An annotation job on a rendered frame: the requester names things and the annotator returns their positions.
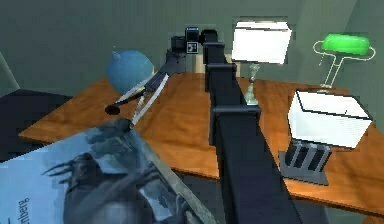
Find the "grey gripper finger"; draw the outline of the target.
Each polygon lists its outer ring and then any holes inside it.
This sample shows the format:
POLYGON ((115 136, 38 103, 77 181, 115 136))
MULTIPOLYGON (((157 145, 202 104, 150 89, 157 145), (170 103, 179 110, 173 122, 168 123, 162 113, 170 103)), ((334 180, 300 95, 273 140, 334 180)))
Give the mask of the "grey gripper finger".
POLYGON ((133 126, 139 122, 158 98, 168 79, 169 75, 167 73, 156 73, 135 87, 135 94, 139 97, 139 101, 132 117, 133 126))
POLYGON ((135 99, 139 100, 139 97, 135 94, 135 87, 136 86, 134 86, 127 93, 125 93, 119 100, 117 100, 113 104, 107 105, 105 108, 105 112, 109 115, 119 115, 121 105, 127 104, 127 103, 129 103, 135 99))

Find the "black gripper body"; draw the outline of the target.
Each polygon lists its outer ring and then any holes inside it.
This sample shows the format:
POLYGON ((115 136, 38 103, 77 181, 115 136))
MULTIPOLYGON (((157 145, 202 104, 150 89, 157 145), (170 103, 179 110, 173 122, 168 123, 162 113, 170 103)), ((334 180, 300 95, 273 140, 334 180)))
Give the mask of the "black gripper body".
POLYGON ((185 72, 186 40, 184 36, 173 36, 171 47, 166 52, 166 61, 154 76, 144 85, 148 92, 154 92, 163 78, 174 73, 185 72))

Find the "blue book with creature cover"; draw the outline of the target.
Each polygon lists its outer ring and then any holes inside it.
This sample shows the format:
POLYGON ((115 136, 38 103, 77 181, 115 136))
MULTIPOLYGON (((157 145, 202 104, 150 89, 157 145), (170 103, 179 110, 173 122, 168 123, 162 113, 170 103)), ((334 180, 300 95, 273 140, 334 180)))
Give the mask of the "blue book with creature cover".
POLYGON ((0 224, 219 224, 128 119, 0 163, 0 224))

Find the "blue round globe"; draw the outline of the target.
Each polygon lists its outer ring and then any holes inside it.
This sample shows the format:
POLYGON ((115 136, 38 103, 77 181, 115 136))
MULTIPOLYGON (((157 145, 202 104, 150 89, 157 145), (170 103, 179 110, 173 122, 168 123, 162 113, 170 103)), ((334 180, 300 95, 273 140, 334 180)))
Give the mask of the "blue round globe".
POLYGON ((109 83, 121 95, 148 78, 153 72, 152 62, 136 50, 113 51, 106 70, 109 83))

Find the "orange wooden table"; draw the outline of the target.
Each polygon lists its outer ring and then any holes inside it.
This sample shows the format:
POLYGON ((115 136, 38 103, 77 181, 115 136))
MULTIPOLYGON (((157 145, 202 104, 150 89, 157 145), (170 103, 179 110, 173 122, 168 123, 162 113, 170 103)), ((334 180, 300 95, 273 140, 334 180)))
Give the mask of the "orange wooden table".
MULTIPOLYGON (((260 128, 273 155, 289 143, 286 120, 293 93, 306 84, 258 80, 255 94, 262 109, 260 128)), ((120 96, 103 78, 46 115, 19 136, 50 144, 113 118, 104 112, 120 96)), ((172 76, 136 130, 172 168, 217 179, 216 152, 208 144, 209 95, 202 73, 172 76)), ((287 179, 296 198, 384 218, 384 135, 373 125, 355 150, 337 149, 325 166, 329 184, 287 179)))

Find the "white shade candlestick lamp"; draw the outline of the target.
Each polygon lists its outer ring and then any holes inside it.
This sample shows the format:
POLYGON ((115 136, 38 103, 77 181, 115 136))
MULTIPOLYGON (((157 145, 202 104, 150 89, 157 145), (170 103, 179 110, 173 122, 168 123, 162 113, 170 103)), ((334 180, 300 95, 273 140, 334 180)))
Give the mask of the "white shade candlestick lamp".
POLYGON ((244 99, 248 105, 257 105, 254 96, 256 74, 263 63, 285 62, 292 30, 286 22, 239 21, 233 33, 231 59, 234 62, 250 63, 251 75, 244 99))

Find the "dark navy furniture block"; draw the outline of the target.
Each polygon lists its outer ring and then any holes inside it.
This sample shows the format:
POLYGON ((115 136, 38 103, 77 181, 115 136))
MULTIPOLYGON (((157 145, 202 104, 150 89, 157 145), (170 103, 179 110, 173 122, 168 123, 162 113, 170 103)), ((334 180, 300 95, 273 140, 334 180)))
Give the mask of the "dark navy furniture block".
POLYGON ((25 89, 0 97, 0 163, 42 147, 18 134, 70 99, 25 89))

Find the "white shade grey base lamp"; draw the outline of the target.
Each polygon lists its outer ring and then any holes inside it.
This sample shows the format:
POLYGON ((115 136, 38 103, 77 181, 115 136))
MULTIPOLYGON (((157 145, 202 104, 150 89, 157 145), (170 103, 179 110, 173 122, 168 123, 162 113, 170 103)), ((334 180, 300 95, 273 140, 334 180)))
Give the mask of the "white shade grey base lamp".
POLYGON ((372 117, 353 96, 297 90, 287 114, 288 149, 278 153, 285 178, 327 185, 324 167, 332 149, 354 149, 372 117))

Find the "green shade desk lamp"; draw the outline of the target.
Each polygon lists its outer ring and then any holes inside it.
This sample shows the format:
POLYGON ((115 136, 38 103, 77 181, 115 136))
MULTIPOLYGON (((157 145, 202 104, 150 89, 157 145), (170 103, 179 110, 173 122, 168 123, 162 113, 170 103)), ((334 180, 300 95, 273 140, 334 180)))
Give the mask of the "green shade desk lamp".
POLYGON ((320 84, 321 88, 331 89, 345 60, 369 61, 376 56, 376 49, 371 46, 367 37, 331 33, 323 40, 316 41, 313 51, 321 56, 319 64, 325 56, 332 57, 332 64, 320 84))

